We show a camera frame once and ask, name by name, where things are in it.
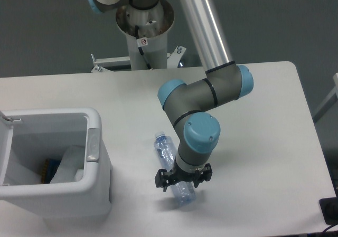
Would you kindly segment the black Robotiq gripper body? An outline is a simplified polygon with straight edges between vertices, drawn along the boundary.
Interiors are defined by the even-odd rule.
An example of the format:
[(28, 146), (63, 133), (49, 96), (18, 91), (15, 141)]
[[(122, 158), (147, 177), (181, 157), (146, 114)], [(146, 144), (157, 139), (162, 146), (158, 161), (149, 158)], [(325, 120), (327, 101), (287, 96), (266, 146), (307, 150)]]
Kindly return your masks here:
[(192, 173), (188, 173), (179, 167), (174, 167), (172, 169), (172, 173), (174, 176), (174, 179), (178, 182), (184, 181), (184, 182), (197, 182), (200, 176), (202, 175), (202, 170), (195, 170)]

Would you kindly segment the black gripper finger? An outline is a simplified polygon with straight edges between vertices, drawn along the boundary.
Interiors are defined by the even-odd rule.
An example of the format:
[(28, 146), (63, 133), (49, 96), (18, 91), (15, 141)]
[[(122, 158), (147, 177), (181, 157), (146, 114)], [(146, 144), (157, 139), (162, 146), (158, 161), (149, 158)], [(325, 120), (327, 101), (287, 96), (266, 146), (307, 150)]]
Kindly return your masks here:
[(155, 186), (161, 188), (163, 192), (167, 191), (167, 188), (177, 184), (177, 178), (174, 173), (170, 170), (159, 169), (155, 175)]
[(193, 177), (194, 187), (197, 188), (201, 183), (208, 182), (212, 177), (212, 167), (210, 163), (206, 163), (201, 170), (196, 170)]

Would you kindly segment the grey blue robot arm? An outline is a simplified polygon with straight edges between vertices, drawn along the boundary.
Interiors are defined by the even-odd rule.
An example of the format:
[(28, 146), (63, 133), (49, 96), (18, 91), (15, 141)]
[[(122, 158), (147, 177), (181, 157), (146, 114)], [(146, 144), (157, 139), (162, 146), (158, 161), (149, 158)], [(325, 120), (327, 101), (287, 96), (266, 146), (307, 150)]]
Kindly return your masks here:
[[(175, 79), (158, 91), (162, 109), (179, 140), (171, 170), (160, 169), (157, 187), (167, 189), (181, 181), (198, 186), (211, 179), (208, 159), (218, 143), (220, 125), (208, 111), (249, 94), (254, 80), (248, 68), (236, 65), (221, 29), (213, 0), (179, 0), (205, 78), (186, 84)], [(166, 69), (167, 34), (174, 11), (166, 0), (88, 0), (97, 13), (116, 11), (116, 22), (127, 39), (133, 70)]]

